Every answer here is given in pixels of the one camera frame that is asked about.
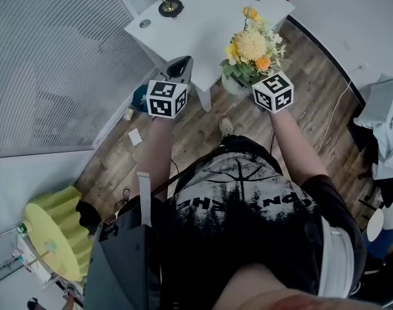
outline black hair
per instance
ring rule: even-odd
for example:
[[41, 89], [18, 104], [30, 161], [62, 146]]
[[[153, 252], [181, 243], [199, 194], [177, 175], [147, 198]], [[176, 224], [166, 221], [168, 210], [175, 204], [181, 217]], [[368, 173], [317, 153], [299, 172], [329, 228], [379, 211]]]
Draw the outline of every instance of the black hair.
[[36, 305], [38, 305], [37, 298], [33, 298], [32, 300], [27, 302], [28, 310], [36, 310]]

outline orange flower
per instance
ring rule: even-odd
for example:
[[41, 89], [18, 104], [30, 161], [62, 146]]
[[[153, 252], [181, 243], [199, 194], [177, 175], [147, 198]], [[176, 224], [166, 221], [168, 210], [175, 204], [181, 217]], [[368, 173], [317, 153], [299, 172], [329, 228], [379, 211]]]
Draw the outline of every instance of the orange flower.
[[253, 7], [244, 7], [242, 9], [242, 13], [245, 17], [250, 18], [253, 21], [255, 21], [256, 18], [259, 16], [259, 13], [257, 13], [256, 9]]
[[270, 58], [264, 56], [258, 60], [256, 60], [255, 65], [259, 70], [267, 70], [270, 67]]

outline beige shoe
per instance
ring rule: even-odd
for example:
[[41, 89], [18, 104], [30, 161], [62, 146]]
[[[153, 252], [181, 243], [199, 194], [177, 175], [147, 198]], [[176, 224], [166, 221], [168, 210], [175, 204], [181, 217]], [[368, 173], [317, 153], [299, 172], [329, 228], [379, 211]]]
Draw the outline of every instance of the beige shoe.
[[222, 137], [234, 135], [234, 127], [228, 116], [222, 116], [219, 123]]

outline wooden floor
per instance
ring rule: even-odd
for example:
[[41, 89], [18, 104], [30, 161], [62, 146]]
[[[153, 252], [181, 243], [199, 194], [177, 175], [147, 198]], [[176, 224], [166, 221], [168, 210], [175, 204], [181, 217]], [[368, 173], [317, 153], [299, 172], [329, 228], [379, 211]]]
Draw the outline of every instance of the wooden floor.
[[[292, 62], [286, 74], [295, 85], [295, 102], [290, 111], [307, 140], [317, 150], [333, 107], [347, 83], [318, 47], [289, 21], [283, 24], [280, 34], [287, 44], [286, 56]], [[247, 136], [267, 149], [270, 147], [272, 129], [267, 114], [261, 114], [248, 98], [238, 99], [228, 94], [220, 82], [212, 88], [211, 95], [213, 108], [209, 114], [201, 109], [196, 97], [190, 97], [187, 107], [175, 121], [172, 157], [180, 171], [217, 146], [221, 138], [218, 120], [225, 114], [233, 121], [235, 134]], [[366, 220], [362, 214], [370, 215], [371, 212], [358, 199], [368, 194], [372, 182], [357, 179], [367, 166], [346, 128], [358, 104], [354, 93], [348, 90], [334, 114], [319, 155], [348, 208], [363, 228]], [[76, 184], [83, 193], [83, 200], [93, 204], [103, 219], [114, 213], [114, 204], [123, 198], [124, 188], [129, 188], [136, 162], [143, 154], [143, 144], [133, 147], [128, 132], [138, 128], [142, 138], [146, 138], [150, 123], [149, 116], [137, 113], [132, 121], [121, 120]], [[276, 141], [272, 154], [288, 177]], [[176, 174], [174, 165], [171, 174]]]

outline flower bouquet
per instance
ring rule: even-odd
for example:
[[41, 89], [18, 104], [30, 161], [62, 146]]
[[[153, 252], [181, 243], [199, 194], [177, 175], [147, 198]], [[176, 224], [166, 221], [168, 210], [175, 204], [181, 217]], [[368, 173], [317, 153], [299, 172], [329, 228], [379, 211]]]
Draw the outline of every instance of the flower bouquet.
[[253, 7], [244, 7], [242, 13], [244, 29], [231, 38], [226, 47], [227, 59], [220, 64], [223, 85], [231, 93], [235, 92], [229, 90], [232, 79], [249, 87], [261, 76], [270, 77], [288, 64], [284, 59], [286, 45], [281, 44], [282, 38], [274, 33], [274, 28], [269, 28]]

